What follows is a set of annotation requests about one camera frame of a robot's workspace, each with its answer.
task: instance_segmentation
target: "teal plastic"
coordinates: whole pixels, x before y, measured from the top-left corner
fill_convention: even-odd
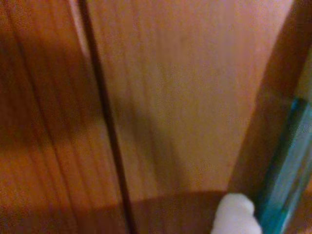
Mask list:
[[[303,99],[293,102],[265,186],[256,204],[263,234],[283,234],[312,173],[312,109]]]

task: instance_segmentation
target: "white cotton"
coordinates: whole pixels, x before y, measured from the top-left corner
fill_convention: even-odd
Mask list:
[[[216,211],[211,234],[261,234],[254,204],[243,194],[228,194]]]

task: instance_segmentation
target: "blue object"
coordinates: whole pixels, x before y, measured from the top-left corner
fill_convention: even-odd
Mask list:
[[[311,140],[312,108],[296,99],[256,204],[263,234],[285,232],[312,173]]]

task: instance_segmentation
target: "brown wood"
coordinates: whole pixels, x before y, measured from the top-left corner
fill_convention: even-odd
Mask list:
[[[260,189],[312,41],[311,4],[105,0],[88,9],[138,232],[207,233],[207,209],[225,191]]]
[[[0,1],[1,233],[126,232],[83,49],[68,2]]]

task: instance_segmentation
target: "wooden surface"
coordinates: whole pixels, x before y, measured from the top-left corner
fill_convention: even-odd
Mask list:
[[[225,191],[261,186],[312,42],[311,4],[87,7],[138,232],[207,233]]]
[[[0,0],[0,232],[209,233],[226,192],[260,189],[312,5],[79,4]],[[289,234],[311,204],[312,184]]]
[[[126,232],[88,63],[66,1],[0,1],[1,233]]]

